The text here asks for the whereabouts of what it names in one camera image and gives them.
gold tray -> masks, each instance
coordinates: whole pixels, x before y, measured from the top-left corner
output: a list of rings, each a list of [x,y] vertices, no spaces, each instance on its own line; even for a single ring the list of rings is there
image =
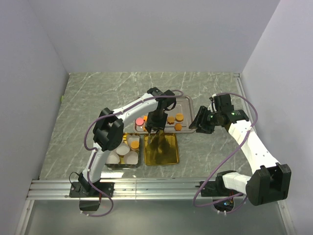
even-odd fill
[[[163,133],[153,138],[150,144],[148,144],[148,135],[144,135],[143,138],[146,165],[173,165],[179,163],[179,151],[174,133]]]

metal tray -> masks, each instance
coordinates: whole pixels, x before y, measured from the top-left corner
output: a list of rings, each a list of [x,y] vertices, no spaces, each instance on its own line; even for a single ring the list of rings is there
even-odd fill
[[[125,170],[125,169],[132,169],[138,168],[141,165],[141,154],[140,154],[140,134],[138,133],[124,133],[123,135],[123,142],[127,144],[127,136],[128,135],[136,135],[139,136],[139,149],[135,152],[138,154],[138,163],[137,164],[125,164],[124,163],[124,156],[119,155],[120,163],[118,164],[106,164],[107,168],[110,170]]]
[[[143,137],[146,165],[173,165],[179,163],[178,144],[174,133],[163,133],[154,137],[150,144],[148,144],[148,138],[147,134]]]
[[[172,125],[166,123],[164,132],[165,133],[193,133],[195,132],[196,129],[189,129],[189,125],[192,123],[193,119],[195,118],[194,105],[193,105],[192,99],[189,96],[182,96],[182,97],[176,98],[176,102],[177,102],[176,107],[173,110],[165,111],[165,112],[168,114],[168,116],[173,116],[173,117],[175,117],[177,113],[181,113],[184,115],[184,120],[181,122],[178,122],[175,120],[175,123]],[[180,131],[175,130],[174,126],[176,123],[180,123],[182,125],[182,129]],[[148,132],[144,131],[143,127],[144,125],[137,126],[136,122],[134,122],[134,131],[136,133],[147,134]]]

white enclosure wall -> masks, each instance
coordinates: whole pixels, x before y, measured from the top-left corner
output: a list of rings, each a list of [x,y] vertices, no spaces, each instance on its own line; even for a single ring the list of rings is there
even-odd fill
[[[45,158],[67,73],[27,0],[0,1],[0,234]]]
[[[313,1],[282,0],[244,72],[257,131],[291,167],[287,199],[299,235],[313,234]]]
[[[68,72],[242,72],[279,0],[29,0]]]

purple cable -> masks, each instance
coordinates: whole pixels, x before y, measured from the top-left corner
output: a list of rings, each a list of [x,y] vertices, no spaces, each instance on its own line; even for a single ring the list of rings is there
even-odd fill
[[[240,97],[240,98],[243,99],[245,102],[247,102],[247,103],[250,105],[250,107],[251,107],[251,108],[254,110],[254,112],[255,112],[255,120],[254,120],[254,122],[251,124],[251,127],[253,127],[253,126],[256,124],[256,122],[258,121],[258,112],[256,111],[255,107],[251,104],[251,102],[250,102],[249,100],[247,100],[245,97],[243,97],[243,96],[241,96],[241,95],[239,95],[239,94],[231,93],[231,92],[223,92],[223,93],[218,93],[218,94],[216,94],[216,95],[222,95],[222,94],[232,94],[232,95],[235,95],[235,96]],[[237,193],[237,194],[232,195],[232,196],[230,196],[230,197],[226,197],[226,198],[223,198],[223,199],[220,199],[220,200],[211,202],[211,203],[202,204],[202,205],[197,205],[197,204],[196,204],[196,198],[197,198],[197,196],[199,195],[199,193],[201,192],[201,190],[205,187],[205,185],[207,184],[207,182],[209,182],[209,180],[212,178],[212,176],[219,170],[219,168],[220,168],[225,162],[227,162],[233,155],[235,155],[235,153],[237,153],[237,152],[241,149],[241,147],[245,144],[246,140],[248,139],[248,136],[249,136],[250,132],[251,132],[251,130],[248,130],[248,131],[246,132],[246,136],[245,136],[244,140],[240,143],[240,145],[239,145],[227,158],[225,158],[225,159],[211,172],[211,174],[208,176],[208,178],[207,178],[207,179],[203,182],[203,184],[200,186],[200,188],[199,188],[198,191],[196,192],[196,194],[195,194],[195,196],[194,196],[194,199],[193,199],[193,205],[194,205],[195,207],[207,207],[207,206],[211,206],[211,205],[213,205],[213,204],[216,204],[216,203],[219,203],[219,202],[222,202],[222,201],[225,201],[225,200],[229,200],[229,199],[231,199],[231,198],[233,198],[233,197],[237,197],[237,196],[242,196],[242,195],[243,195],[242,193]],[[244,202],[245,202],[246,200],[247,200],[247,197],[245,197],[245,199],[243,200],[243,202],[242,202],[236,209],[234,209],[234,210],[232,210],[232,211],[229,211],[228,213],[231,213],[231,212],[236,211],[238,208],[240,208],[240,207],[244,204]]]
[[[141,104],[142,102],[145,102],[145,101],[148,101],[148,100],[151,100],[151,99],[157,99],[157,98],[177,98],[177,97],[181,97],[181,96],[184,95],[184,93],[183,93],[181,90],[172,90],[172,92],[180,92],[180,94],[179,94],[179,95],[159,95],[159,96],[152,96],[152,97],[149,97],[149,98],[144,99],[143,101],[140,100],[140,101],[136,102],[135,104],[133,104],[133,105],[131,105],[130,107],[126,108],[126,109],[124,110],[124,112],[126,112],[126,111],[132,109],[133,107],[137,106],[138,104]],[[98,149],[97,149],[96,147],[94,147],[94,148],[89,148],[89,147],[87,146],[87,136],[88,136],[88,133],[89,133],[90,129],[93,127],[93,125],[95,125],[95,123],[96,123],[97,121],[100,121],[100,120],[102,120],[102,119],[104,119],[104,118],[113,117],[113,116],[116,116],[116,115],[119,115],[119,114],[122,114],[122,112],[117,112],[117,113],[115,113],[115,114],[108,114],[108,115],[101,116],[101,117],[97,118],[95,121],[93,121],[93,122],[90,124],[90,126],[88,127],[87,132],[85,133],[85,136],[84,136],[84,147],[85,147],[85,149],[88,150],[88,151],[93,151],[93,150],[94,150],[94,154],[93,154],[93,156],[92,156],[92,158],[91,158],[91,161],[90,161],[90,163],[89,163],[88,169],[91,168],[92,163],[93,163],[93,161],[94,161],[94,158],[95,158],[95,156],[96,156],[96,153],[97,153],[97,151],[98,151]],[[90,216],[90,217],[102,217],[102,216],[105,216],[105,215],[109,214],[109,213],[112,211],[113,206],[114,206],[114,203],[113,203],[112,198],[111,198],[109,195],[107,195],[105,192],[103,192],[103,191],[101,191],[100,189],[98,189],[95,185],[93,185],[93,183],[92,183],[91,180],[90,180],[90,172],[89,172],[89,171],[87,172],[87,179],[88,179],[88,183],[91,185],[91,187],[93,187],[96,191],[98,191],[99,193],[101,193],[102,195],[104,195],[105,197],[107,197],[107,198],[111,201],[111,208],[110,208],[106,213],[104,213],[104,214],[88,214],[87,212],[83,212],[83,213],[86,214],[87,216]]]

